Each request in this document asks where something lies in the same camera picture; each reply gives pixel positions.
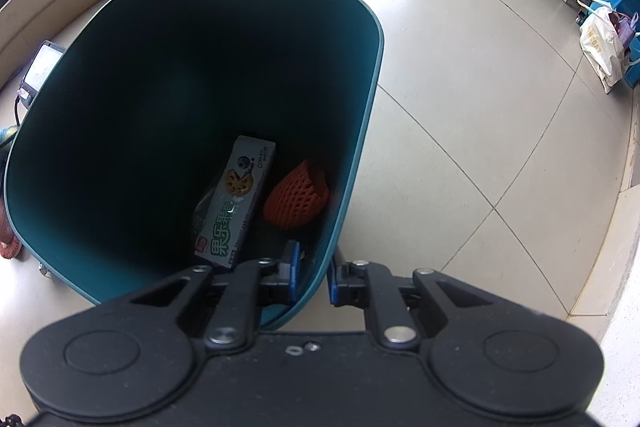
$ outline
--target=metal bolt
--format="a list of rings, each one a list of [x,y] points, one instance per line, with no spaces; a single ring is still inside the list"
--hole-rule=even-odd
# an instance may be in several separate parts
[[[214,344],[233,344],[239,338],[240,333],[236,328],[216,328],[209,336]]]
[[[308,342],[308,343],[305,344],[305,349],[307,351],[317,351],[321,347],[322,346],[320,344],[318,344],[317,342]]]
[[[393,342],[395,344],[404,344],[412,341],[416,337],[415,330],[412,328],[408,328],[407,326],[393,326],[391,328],[386,328],[385,330],[385,338],[389,342]]]
[[[299,357],[302,353],[305,352],[300,346],[287,346],[284,350],[287,355],[291,355],[292,357]]]

